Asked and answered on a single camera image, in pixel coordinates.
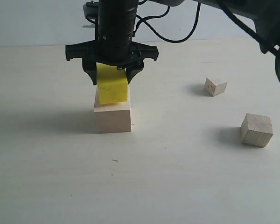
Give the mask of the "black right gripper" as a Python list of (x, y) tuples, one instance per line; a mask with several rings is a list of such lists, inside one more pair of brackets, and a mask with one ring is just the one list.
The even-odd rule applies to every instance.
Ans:
[(82, 60), (82, 68), (97, 85), (97, 63), (126, 68), (128, 84), (144, 69), (144, 59), (157, 60), (159, 51), (156, 46), (130, 42), (123, 47), (108, 46), (98, 41), (88, 41), (65, 46), (66, 60)]

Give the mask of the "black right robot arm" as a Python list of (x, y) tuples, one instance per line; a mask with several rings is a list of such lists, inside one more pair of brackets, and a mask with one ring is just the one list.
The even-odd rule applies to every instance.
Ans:
[(157, 60), (158, 49), (134, 42), (139, 26), (150, 21), (166, 18), (170, 24), (185, 27), (186, 7), (195, 6), (193, 26), (181, 39), (169, 39), (155, 32), (155, 35), (168, 43), (187, 41), (198, 25), (203, 5), (222, 11), (238, 28), (254, 39), (262, 53), (275, 57), (275, 72), (280, 83), (280, 0), (160, 0), (166, 6), (161, 15), (139, 15), (139, 8), (148, 4), (146, 0), (92, 0), (83, 6), (85, 19), (94, 26), (93, 40), (66, 45), (67, 61), (79, 58), (82, 68), (92, 80), (98, 83), (97, 64), (114, 66), (131, 81), (144, 68), (144, 60)]

